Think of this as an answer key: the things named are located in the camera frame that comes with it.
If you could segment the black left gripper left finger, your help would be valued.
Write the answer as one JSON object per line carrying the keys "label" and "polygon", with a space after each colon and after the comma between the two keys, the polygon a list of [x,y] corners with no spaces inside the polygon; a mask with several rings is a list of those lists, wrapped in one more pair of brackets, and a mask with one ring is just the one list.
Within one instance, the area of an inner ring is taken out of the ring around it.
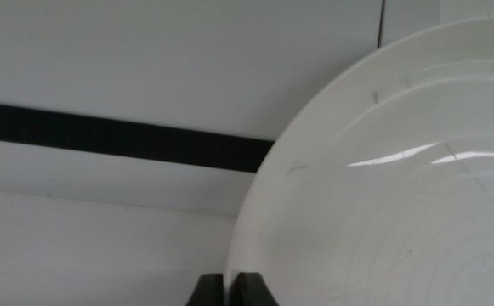
{"label": "black left gripper left finger", "polygon": [[224,306],[223,275],[201,275],[186,306]]}

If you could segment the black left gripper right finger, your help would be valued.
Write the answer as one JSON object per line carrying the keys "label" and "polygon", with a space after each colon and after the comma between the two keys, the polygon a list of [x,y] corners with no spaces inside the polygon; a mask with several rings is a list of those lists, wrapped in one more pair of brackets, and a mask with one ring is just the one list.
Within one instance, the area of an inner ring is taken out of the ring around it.
{"label": "black left gripper right finger", "polygon": [[241,272],[230,288],[230,306],[278,306],[260,273]]}

